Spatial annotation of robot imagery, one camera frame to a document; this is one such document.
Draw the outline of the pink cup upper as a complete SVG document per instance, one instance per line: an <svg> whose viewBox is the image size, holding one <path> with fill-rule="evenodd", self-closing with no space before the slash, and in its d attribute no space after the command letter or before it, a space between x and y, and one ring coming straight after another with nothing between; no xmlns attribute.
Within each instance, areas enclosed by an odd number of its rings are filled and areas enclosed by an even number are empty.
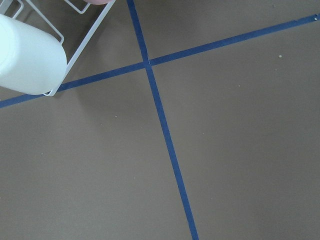
<svg viewBox="0 0 320 240"><path fill-rule="evenodd" d="M104 5L112 0L84 0L86 3L93 4L93 5Z"/></svg>

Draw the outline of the white cup right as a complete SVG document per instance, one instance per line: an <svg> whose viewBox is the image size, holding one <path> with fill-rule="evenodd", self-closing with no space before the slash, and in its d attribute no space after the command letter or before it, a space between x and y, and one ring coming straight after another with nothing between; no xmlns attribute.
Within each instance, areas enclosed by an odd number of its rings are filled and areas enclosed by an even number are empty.
<svg viewBox="0 0 320 240"><path fill-rule="evenodd" d="M0 85L40 95L65 78L67 57L51 34L11 17L0 16Z"/></svg>

